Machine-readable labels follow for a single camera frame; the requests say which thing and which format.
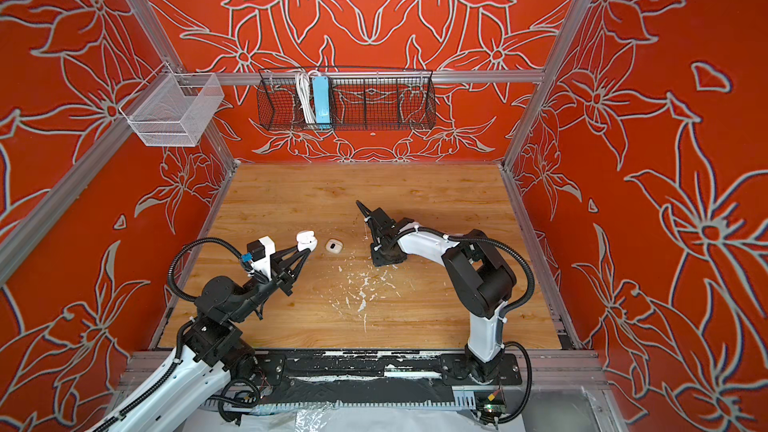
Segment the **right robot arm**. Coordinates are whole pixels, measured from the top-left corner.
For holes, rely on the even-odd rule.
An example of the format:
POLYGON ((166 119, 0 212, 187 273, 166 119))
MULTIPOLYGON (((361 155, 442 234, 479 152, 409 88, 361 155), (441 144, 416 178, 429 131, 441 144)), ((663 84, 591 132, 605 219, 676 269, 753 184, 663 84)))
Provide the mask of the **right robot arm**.
POLYGON ((535 292, 535 276, 523 256, 474 229, 451 235, 404 218, 394 221, 383 209, 356 205, 372 236, 374 266, 397 265, 419 256, 445 267, 454 291, 469 313, 465 370, 484 384, 499 374, 504 357, 506 315, 525 305, 535 292))

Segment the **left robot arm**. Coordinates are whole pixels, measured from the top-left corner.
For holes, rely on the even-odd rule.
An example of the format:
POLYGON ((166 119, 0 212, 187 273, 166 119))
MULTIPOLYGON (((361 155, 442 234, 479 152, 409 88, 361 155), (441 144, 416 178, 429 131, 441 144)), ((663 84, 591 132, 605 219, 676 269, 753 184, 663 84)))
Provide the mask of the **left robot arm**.
POLYGON ((173 431, 201 405, 212 401, 227 423, 240 424, 261 400, 255 377, 260 368, 239 324, 261 316, 276 292, 290 295, 318 240, 301 231, 296 245, 279 250, 262 237, 240 252, 229 242, 203 237, 182 247, 168 270, 167 285, 177 298, 192 303, 195 317, 177 331, 175 346, 161 365, 112 412, 97 431, 173 431), (175 278, 180 260, 194 248, 215 244, 229 251, 248 274, 242 285, 228 276, 209 280, 199 295, 185 292, 175 278))

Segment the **white earbud charging case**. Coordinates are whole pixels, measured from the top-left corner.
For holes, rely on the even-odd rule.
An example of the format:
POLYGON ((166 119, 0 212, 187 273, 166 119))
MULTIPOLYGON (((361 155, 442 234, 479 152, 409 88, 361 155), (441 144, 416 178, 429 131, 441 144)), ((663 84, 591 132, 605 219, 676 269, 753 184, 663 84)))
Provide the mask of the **white earbud charging case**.
POLYGON ((326 242, 325 249, 332 254, 340 254, 343 250, 343 243, 331 238, 326 242))

